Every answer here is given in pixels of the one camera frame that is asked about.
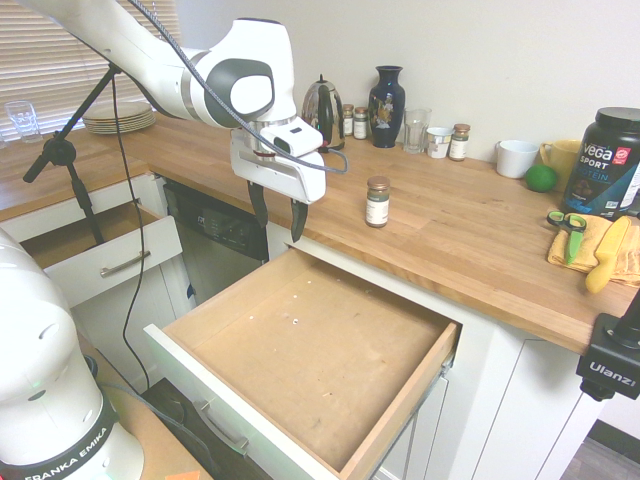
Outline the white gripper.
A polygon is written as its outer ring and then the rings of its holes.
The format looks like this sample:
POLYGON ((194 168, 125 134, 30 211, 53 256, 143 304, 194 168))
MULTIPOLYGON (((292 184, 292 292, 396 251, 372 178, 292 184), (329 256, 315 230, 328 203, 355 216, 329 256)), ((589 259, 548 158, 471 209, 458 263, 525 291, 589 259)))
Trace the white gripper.
POLYGON ((292 162, 281 156, 261 157, 245 144, 246 131, 231 131, 231 166, 234 173, 248 180, 249 198, 261 228, 268 224, 268 209, 264 187, 291 198, 291 239, 300 240, 309 205, 326 193, 326 174, 323 170, 292 162))

